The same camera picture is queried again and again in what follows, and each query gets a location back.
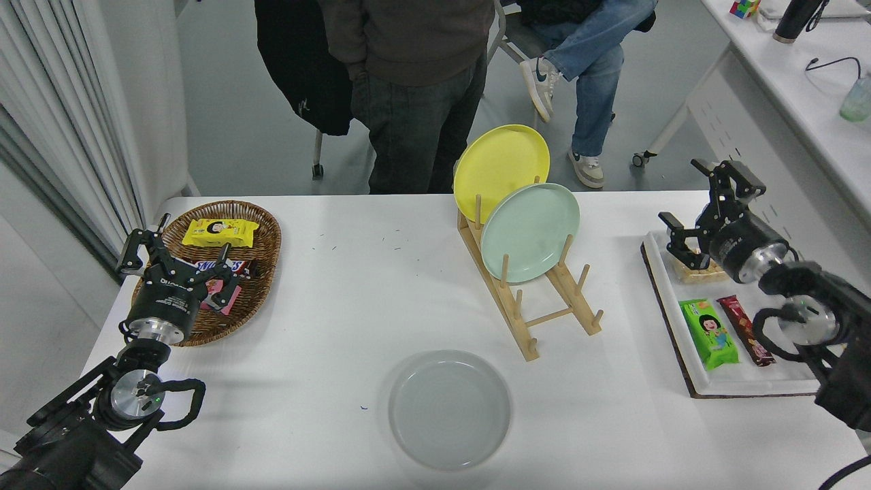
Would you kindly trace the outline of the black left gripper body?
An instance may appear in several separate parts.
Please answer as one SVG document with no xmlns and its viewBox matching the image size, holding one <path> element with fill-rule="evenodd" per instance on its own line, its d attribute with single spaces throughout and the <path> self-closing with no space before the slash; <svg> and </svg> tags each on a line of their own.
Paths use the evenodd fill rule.
<svg viewBox="0 0 871 490">
<path fill-rule="evenodd" d="M 190 283 L 189 270 L 175 267 L 176 276 L 167 277 L 163 268 L 152 265 L 144 273 L 144 284 L 133 300 L 127 317 L 127 327 L 133 331 L 137 323 L 158 319 L 171 323 L 180 331 L 193 328 L 200 304 L 208 289 L 205 283 Z"/>
</svg>

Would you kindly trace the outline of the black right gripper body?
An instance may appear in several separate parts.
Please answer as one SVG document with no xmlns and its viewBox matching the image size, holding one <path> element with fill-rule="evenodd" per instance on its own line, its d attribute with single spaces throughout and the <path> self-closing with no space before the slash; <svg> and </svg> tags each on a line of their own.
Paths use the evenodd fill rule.
<svg viewBox="0 0 871 490">
<path fill-rule="evenodd" d="M 755 282 L 785 261 L 785 239 L 756 215 L 746 213 L 712 235 L 708 252 L 735 282 Z"/>
</svg>

